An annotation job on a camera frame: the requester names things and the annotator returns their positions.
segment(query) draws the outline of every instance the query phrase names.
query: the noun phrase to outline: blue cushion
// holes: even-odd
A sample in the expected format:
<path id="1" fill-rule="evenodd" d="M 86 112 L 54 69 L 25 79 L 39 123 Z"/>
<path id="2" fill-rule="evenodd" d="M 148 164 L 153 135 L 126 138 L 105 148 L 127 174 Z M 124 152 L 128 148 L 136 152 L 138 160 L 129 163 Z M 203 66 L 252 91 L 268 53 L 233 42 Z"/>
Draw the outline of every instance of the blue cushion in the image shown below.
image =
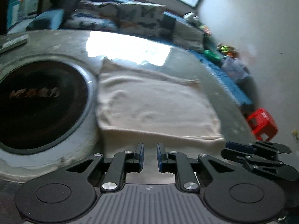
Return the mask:
<path id="1" fill-rule="evenodd" d="M 63 19 L 62 9 L 53 9 L 43 12 L 32 20 L 26 27 L 26 31 L 40 30 L 40 29 L 51 29 L 56 30 L 60 27 Z"/>
<path id="2" fill-rule="evenodd" d="M 182 22 L 185 22 L 185 20 L 184 20 L 182 17 L 180 17 L 180 16 L 178 16 L 178 15 L 175 15 L 175 14 L 173 14 L 173 13 L 170 13 L 170 12 L 165 11 L 163 14 L 164 14 L 164 16 L 173 18 L 174 20 L 180 20 L 180 21 L 182 21 Z"/>

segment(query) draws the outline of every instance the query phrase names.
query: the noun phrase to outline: plastic bag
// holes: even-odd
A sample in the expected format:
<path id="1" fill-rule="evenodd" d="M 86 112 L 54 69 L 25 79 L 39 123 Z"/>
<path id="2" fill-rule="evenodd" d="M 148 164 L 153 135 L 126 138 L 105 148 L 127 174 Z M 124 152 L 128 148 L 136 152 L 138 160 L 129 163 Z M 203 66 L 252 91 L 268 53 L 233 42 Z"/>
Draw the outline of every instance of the plastic bag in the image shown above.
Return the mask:
<path id="1" fill-rule="evenodd" d="M 191 24 L 196 28 L 198 28 L 198 26 L 200 25 L 199 17 L 196 16 L 194 13 L 185 14 L 183 18 L 187 23 Z"/>
<path id="2" fill-rule="evenodd" d="M 250 77 L 246 66 L 239 58 L 225 56 L 221 68 L 236 84 L 242 83 L 245 78 Z"/>

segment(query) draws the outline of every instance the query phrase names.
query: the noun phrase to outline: pillow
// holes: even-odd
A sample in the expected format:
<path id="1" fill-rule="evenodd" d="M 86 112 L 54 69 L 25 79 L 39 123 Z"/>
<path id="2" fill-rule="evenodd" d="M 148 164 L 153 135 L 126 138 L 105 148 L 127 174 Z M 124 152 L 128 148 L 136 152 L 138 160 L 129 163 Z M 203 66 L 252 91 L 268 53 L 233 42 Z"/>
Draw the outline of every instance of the pillow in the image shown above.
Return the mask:
<path id="1" fill-rule="evenodd" d="M 76 13 L 92 15 L 95 18 L 116 18 L 117 6 L 115 2 L 92 2 L 81 0 Z"/>
<path id="2" fill-rule="evenodd" d="M 159 37 L 163 20 L 164 5 L 151 3 L 121 3 L 118 18 L 121 31 Z"/>
<path id="3" fill-rule="evenodd" d="M 173 31 L 173 43 L 185 49 L 195 50 L 196 52 L 203 53 L 204 34 L 197 28 L 194 28 L 187 22 L 175 21 Z"/>
<path id="4" fill-rule="evenodd" d="M 72 15 L 63 25 L 64 29 L 81 29 L 116 32 L 116 24 L 109 19 L 89 18 Z"/>
<path id="5" fill-rule="evenodd" d="M 26 27 L 26 31 L 40 30 L 40 29 L 52 29 L 56 30 L 60 27 L 63 19 L 62 9 L 53 9 L 43 12 L 31 21 Z"/>

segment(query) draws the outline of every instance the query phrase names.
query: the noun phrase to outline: green object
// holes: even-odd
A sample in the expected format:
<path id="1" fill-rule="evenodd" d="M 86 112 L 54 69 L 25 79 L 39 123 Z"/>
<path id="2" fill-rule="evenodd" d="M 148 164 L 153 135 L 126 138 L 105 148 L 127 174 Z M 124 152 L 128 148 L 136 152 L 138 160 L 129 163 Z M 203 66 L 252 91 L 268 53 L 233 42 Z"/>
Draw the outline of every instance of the green object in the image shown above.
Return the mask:
<path id="1" fill-rule="evenodd" d="M 229 46 L 223 46 L 223 47 L 221 47 L 221 51 L 224 52 L 224 53 L 230 52 Z"/>
<path id="2" fill-rule="evenodd" d="M 204 56 L 213 63 L 219 63 L 221 61 L 221 57 L 210 50 L 205 50 Z"/>

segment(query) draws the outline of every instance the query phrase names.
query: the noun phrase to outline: clothes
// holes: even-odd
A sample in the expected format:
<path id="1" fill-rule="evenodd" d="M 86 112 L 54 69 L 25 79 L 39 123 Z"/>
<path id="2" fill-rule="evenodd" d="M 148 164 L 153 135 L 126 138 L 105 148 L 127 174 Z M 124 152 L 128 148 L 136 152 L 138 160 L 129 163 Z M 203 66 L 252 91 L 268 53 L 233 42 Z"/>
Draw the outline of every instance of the clothes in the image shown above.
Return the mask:
<path id="1" fill-rule="evenodd" d="M 129 68 L 105 58 L 98 104 L 98 125 L 105 147 L 109 148 L 107 152 L 114 154 L 132 150 L 140 142 L 145 144 L 150 159 L 145 158 L 144 170 L 151 172 L 152 179 L 129 175 L 134 176 L 133 182 L 174 182 L 173 174 L 164 175 L 163 180 L 158 177 L 158 143 L 195 158 L 203 151 L 218 154 L 224 146 L 220 120 L 198 80 Z"/>

